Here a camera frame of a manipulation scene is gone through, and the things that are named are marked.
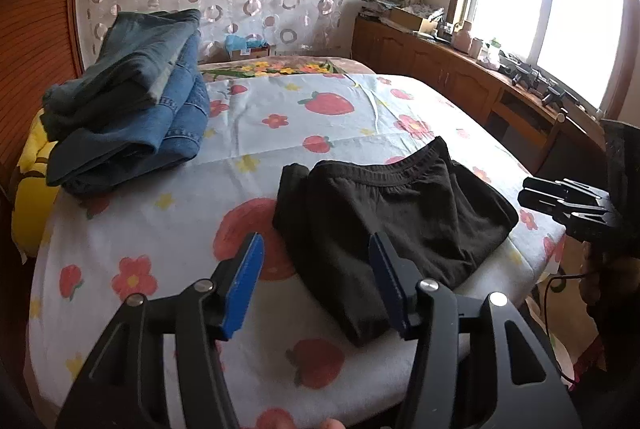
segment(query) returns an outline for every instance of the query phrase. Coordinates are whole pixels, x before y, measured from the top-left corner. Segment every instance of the wire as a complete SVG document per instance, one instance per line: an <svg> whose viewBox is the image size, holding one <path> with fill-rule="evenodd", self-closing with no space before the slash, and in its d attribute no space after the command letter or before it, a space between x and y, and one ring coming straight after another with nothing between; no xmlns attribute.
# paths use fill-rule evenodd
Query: wire
<svg viewBox="0 0 640 429"><path fill-rule="evenodd" d="M549 334L549 320L548 317L546 316L546 296L548 295L549 292L549 288L551 287L551 283L553 281L559 280L559 279L582 279L583 277L587 277L588 275L592 275L595 274L597 272L587 272L584 274L565 274L565 275L556 275L553 277L549 278L549 281L546 282L546 287L545 287L545 295L543 297L543 311L545 314L545 332L546 332L546 336L549 339L549 342L551 343L551 335ZM577 384L577 382L574 379L570 379L568 376L566 376L563 372L562 372L562 368L560 366L560 363L558 362L558 371L560 372L560 375L562 376L563 379L565 379L567 382L575 385Z"/></svg>

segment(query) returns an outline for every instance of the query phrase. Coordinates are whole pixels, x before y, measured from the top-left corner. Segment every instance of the metal screw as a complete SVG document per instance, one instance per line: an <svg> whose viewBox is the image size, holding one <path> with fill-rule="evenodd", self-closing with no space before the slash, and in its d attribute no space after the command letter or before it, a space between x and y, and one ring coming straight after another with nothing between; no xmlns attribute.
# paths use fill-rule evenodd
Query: metal screw
<svg viewBox="0 0 640 429"><path fill-rule="evenodd" d="M196 292L204 294L204 292L210 292L213 290L213 283L210 279L200 279L199 281L194 282L193 287L196 289Z"/></svg>
<svg viewBox="0 0 640 429"><path fill-rule="evenodd" d="M145 301L145 297L142 294L132 294L125 299L127 306L140 306Z"/></svg>
<svg viewBox="0 0 640 429"><path fill-rule="evenodd" d="M496 306L505 306L508 303L507 296L500 292L494 292L489 295L489 300Z"/></svg>
<svg viewBox="0 0 640 429"><path fill-rule="evenodd" d="M433 279L423 279L420 281L420 289L423 292L434 292L438 288L440 288L440 285Z"/></svg>

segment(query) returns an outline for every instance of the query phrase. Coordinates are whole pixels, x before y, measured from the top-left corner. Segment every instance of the folded clothes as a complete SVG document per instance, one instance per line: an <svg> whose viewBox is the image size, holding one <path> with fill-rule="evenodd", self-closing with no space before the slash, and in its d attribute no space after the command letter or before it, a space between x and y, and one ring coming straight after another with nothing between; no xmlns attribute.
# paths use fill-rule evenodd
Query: folded clothes
<svg viewBox="0 0 640 429"><path fill-rule="evenodd" d="M273 217L300 278L356 346L389 326L371 234L386 232L422 275L455 288L517 222L511 203L452 161L441 137L390 165L286 166Z"/></svg>
<svg viewBox="0 0 640 429"><path fill-rule="evenodd" d="M107 192L136 176L174 167L200 149L209 96L196 61L199 33L180 52L158 105L131 112L98 131L79 128L49 156L47 185L71 194Z"/></svg>
<svg viewBox="0 0 640 429"><path fill-rule="evenodd" d="M119 12L100 55L82 77L53 85L42 97L49 141L79 127L96 131L117 117L156 105L200 11Z"/></svg>

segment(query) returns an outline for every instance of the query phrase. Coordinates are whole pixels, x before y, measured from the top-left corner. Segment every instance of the stack of folded jeans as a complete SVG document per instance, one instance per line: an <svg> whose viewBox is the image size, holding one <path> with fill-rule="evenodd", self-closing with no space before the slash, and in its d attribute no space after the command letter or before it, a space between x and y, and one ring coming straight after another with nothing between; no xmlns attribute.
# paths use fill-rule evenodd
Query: stack of folded jeans
<svg viewBox="0 0 640 429"><path fill-rule="evenodd" d="M76 196L108 192L193 158L209 97L197 68L200 12L121 12L97 62L43 97L47 184Z"/></svg>

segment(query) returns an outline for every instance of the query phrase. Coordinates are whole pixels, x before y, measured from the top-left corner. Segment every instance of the yellow plush toy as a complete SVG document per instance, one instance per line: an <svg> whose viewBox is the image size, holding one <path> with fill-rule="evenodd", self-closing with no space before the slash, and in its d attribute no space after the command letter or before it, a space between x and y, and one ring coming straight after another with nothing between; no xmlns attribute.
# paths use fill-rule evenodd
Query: yellow plush toy
<svg viewBox="0 0 640 429"><path fill-rule="evenodd" d="M46 174L49 153L55 142L47 141L40 110L29 130L18 165L9 185L14 199L11 231L12 238L22 256L36 257L42 241L45 224L56 199L59 187L47 187Z"/></svg>

